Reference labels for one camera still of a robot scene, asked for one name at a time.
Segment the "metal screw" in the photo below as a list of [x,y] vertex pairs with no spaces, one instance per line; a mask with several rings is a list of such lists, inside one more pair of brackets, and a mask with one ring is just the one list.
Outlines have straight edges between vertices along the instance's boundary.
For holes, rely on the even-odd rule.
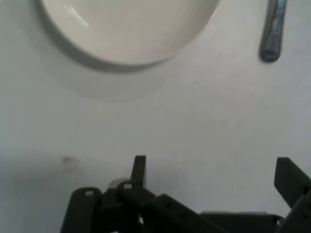
[[124,186],[123,186],[125,189],[131,189],[133,186],[131,183],[126,183]]
[[283,219],[280,218],[280,219],[276,222],[276,225],[277,225],[278,227],[280,227],[282,223],[283,223]]
[[88,190],[84,193],[84,196],[90,197],[94,195],[94,191],[93,190]]

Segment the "screw hole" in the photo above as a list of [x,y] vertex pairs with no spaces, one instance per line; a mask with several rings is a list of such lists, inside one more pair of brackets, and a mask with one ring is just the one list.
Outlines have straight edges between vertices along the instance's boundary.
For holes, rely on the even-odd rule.
[[182,213],[180,216],[181,216],[182,218],[187,218],[187,217],[188,217],[187,213]]
[[309,218],[309,215],[303,214],[302,217],[303,217],[304,219],[307,219],[307,218]]
[[172,207],[172,204],[171,204],[171,203],[166,203],[166,204],[165,204],[165,208],[170,209],[171,207]]

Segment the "spoon handle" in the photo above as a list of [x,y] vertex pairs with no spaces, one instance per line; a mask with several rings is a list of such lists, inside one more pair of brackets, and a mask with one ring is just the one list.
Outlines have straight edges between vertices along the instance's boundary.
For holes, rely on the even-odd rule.
[[272,16],[266,22],[266,28],[260,49],[260,57],[265,62],[275,62],[281,54],[282,34],[287,0],[276,1]]

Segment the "white surface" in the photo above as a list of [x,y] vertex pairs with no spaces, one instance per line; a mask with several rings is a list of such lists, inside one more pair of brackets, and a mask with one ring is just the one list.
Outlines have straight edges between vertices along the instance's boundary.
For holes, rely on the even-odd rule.
[[218,0],[41,0],[57,28],[98,59],[127,65],[165,59],[205,27]]
[[311,1],[289,1],[275,64],[257,58],[267,1],[222,0],[178,56],[131,72],[70,59],[31,2],[0,0],[0,232],[58,232],[73,189],[105,190],[136,154],[150,190],[196,211],[287,214],[276,158],[311,174]]

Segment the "white bowl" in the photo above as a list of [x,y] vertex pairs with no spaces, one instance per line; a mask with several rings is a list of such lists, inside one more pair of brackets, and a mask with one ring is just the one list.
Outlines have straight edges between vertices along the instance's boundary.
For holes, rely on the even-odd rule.
[[105,62],[141,65],[176,54],[206,26],[218,0],[41,0],[56,28]]

